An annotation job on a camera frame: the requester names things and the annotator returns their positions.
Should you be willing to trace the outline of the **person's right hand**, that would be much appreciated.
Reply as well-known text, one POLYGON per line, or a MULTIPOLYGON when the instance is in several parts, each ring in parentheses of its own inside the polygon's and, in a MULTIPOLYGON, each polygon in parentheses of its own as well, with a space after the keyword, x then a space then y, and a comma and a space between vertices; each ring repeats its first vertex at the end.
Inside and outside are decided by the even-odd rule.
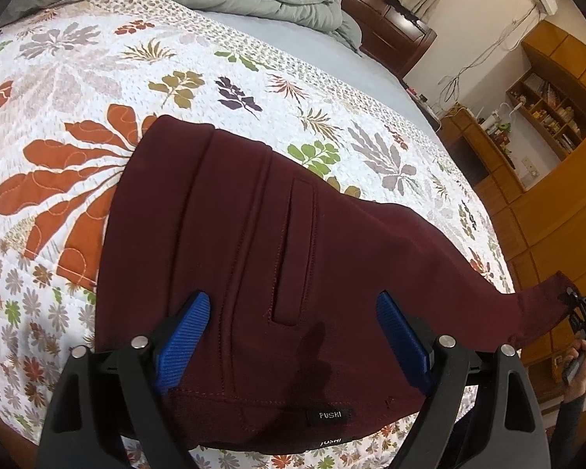
POLYGON ((563 364, 567 365, 582 359, 575 377, 564 385, 563 402, 569 403, 586 394, 586 340, 576 339, 568 348, 563 364))

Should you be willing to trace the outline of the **person's right forearm sleeve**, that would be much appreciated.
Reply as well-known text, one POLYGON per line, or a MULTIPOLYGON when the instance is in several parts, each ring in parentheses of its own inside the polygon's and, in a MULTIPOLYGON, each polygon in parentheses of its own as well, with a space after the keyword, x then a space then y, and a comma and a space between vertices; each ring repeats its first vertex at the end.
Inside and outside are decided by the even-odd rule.
POLYGON ((583 405, 583 395, 571 401, 562 402, 560 405, 556 426, 549 439, 550 464, 554 469, 575 468, 577 466, 573 445, 583 405))

